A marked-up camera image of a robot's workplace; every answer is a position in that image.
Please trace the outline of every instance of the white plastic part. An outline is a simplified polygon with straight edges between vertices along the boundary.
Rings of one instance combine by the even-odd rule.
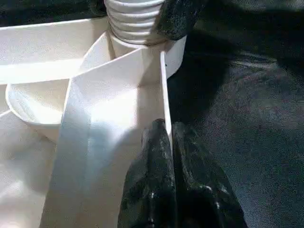
[[[42,134],[59,148],[45,210],[69,217],[55,221],[49,211],[57,228],[75,227],[75,218],[78,227],[115,227],[113,194],[143,127],[165,118],[170,134],[166,78],[180,67],[186,38],[137,45],[108,28],[107,18],[0,28],[0,227],[38,227],[55,154]]]
[[[70,80],[41,228],[116,227],[144,127],[171,132],[164,55],[136,49]]]
[[[70,78],[108,18],[0,28],[0,84]]]
[[[67,85],[67,79],[8,85],[7,104],[27,125],[56,142]]]
[[[0,114],[0,227],[37,228],[55,145],[11,111]]]
[[[84,55],[79,72],[113,61],[137,49],[149,50],[152,58],[150,70],[159,71],[158,55],[165,50],[167,74],[170,76],[180,67],[186,38],[177,42],[167,42],[155,46],[134,45],[121,41],[110,31],[103,33]],[[142,57],[133,57],[136,63]],[[124,71],[122,66],[114,66]],[[38,130],[53,142],[57,142],[58,132],[66,97],[68,80],[53,80],[38,83],[8,85],[6,92],[7,104],[12,112],[26,124]]]
[[[164,0],[105,0],[113,33],[132,44],[153,45],[164,42],[157,34],[158,15]]]
[[[0,85],[0,115],[9,109],[5,100],[5,90],[6,85]]]

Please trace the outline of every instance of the dark background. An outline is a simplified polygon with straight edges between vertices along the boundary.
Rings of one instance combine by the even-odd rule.
[[[188,36],[168,80],[171,118],[198,132],[250,228],[304,227],[303,7],[232,2],[209,2]],[[95,5],[0,0],[0,25],[91,18]]]

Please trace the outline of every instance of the white plastic compartment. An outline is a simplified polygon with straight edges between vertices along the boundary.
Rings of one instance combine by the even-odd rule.
[[[69,78],[108,19],[0,28],[0,84]]]
[[[41,228],[116,227],[144,127],[165,118],[171,134],[164,57],[138,49],[70,80]]]
[[[85,72],[101,66],[137,49],[148,49],[151,64],[155,66],[149,70],[159,71],[157,68],[159,65],[158,57],[153,56],[158,56],[161,50],[165,50],[167,75],[172,75],[181,64],[185,40],[186,38],[183,38],[179,41],[168,41],[164,44],[148,47],[125,43],[116,38],[111,31],[106,31],[84,55],[78,72]],[[138,60],[142,61],[143,59],[141,56],[134,55],[132,61],[138,63]],[[119,65],[113,65],[113,67],[118,67],[122,72],[124,71],[123,67]],[[11,84],[8,85],[6,91],[7,104],[22,121],[41,132],[51,141],[57,142],[67,84],[68,79]]]

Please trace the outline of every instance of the ribbed white cylinder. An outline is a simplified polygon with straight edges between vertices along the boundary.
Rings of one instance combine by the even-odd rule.
[[[104,0],[113,33],[132,44],[163,42],[156,33],[158,15],[164,0]]]

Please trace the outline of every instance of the black fabric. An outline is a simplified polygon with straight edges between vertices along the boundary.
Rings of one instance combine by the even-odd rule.
[[[172,122],[198,132],[250,228],[304,227],[303,66],[200,32],[168,80]]]
[[[105,15],[102,0],[0,0],[0,26],[49,23]]]

